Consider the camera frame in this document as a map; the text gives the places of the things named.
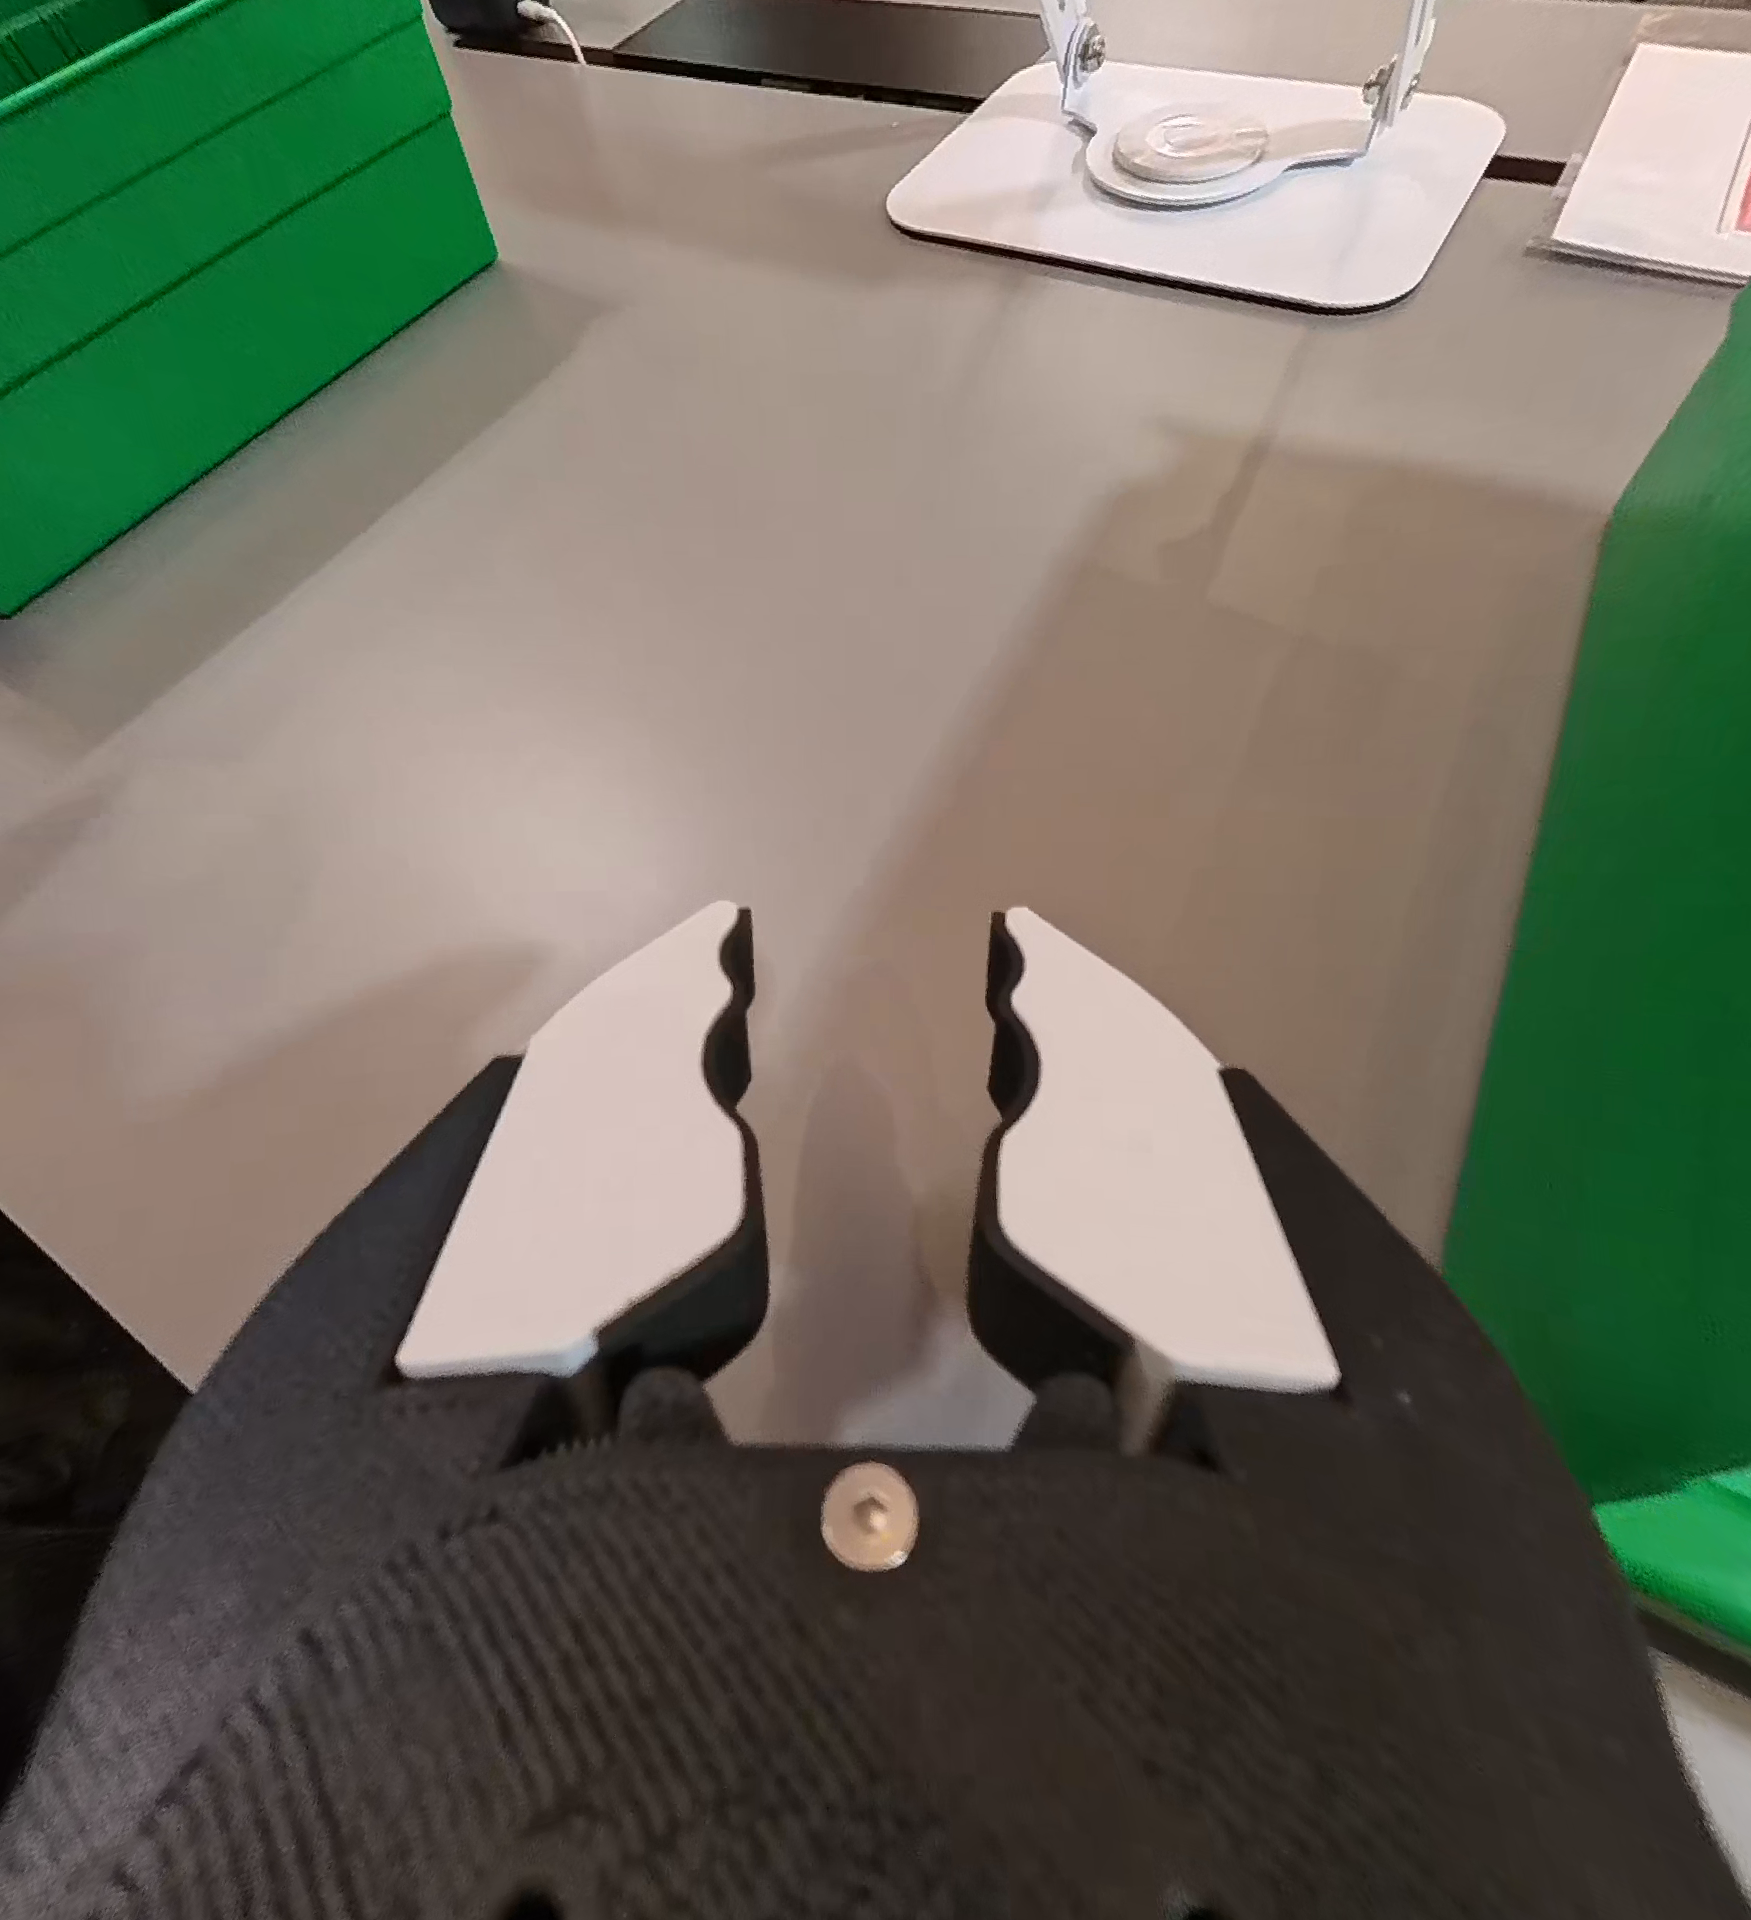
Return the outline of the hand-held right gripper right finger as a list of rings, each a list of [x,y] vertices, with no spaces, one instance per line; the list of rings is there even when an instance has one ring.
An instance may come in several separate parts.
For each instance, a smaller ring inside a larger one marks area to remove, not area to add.
[[[967,1324],[1017,1450],[1223,1460],[1217,1406],[1341,1407],[1341,1365],[1217,1052],[1030,905],[988,923]]]

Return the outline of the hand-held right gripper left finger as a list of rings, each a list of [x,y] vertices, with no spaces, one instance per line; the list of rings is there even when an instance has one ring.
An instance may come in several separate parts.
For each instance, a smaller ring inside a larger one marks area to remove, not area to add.
[[[407,1382],[552,1382],[606,1432],[649,1369],[704,1382],[769,1304],[752,915],[713,899],[593,976],[525,1042],[391,1355]]]

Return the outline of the green plastic bin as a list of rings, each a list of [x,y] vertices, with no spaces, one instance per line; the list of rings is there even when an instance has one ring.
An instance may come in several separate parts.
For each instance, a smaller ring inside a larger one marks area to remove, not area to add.
[[[1445,1275],[1751,1664],[1751,281],[1609,516]]]
[[[0,614],[494,257],[418,3],[0,3]]]

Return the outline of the grey desk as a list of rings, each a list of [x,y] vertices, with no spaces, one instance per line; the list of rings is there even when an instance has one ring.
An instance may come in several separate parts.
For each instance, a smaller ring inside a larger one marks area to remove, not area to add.
[[[934,1295],[997,902],[1433,1237],[1601,524],[1729,296],[1489,185],[1403,305],[1283,318],[900,237],[926,114],[450,64],[504,263],[0,621],[0,1197],[190,1371],[731,895],[733,1422],[1007,1422]]]

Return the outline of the laminated paper sheet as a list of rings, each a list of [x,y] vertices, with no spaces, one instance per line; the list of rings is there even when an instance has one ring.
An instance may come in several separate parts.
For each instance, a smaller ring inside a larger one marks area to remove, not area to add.
[[[1533,251],[1751,281],[1751,50],[1639,41]]]

